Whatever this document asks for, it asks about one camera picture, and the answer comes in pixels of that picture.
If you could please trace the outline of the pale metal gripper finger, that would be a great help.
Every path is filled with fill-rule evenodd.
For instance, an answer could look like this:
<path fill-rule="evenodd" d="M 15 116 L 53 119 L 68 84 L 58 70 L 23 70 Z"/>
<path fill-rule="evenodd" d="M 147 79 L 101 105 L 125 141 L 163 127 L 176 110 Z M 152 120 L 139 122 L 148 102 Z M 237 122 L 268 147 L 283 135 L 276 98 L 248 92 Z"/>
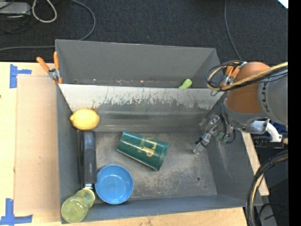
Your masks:
<path fill-rule="evenodd" d="M 212 127 L 214 127 L 220 120 L 219 115 L 211 115 L 209 118 L 204 118 L 199 123 L 199 128 L 201 131 L 209 131 Z"/>
<path fill-rule="evenodd" d="M 195 146 L 192 149 L 193 153 L 201 153 L 205 148 L 207 148 L 208 144 L 211 141 L 212 133 L 206 132 L 202 135 L 196 142 Z"/>

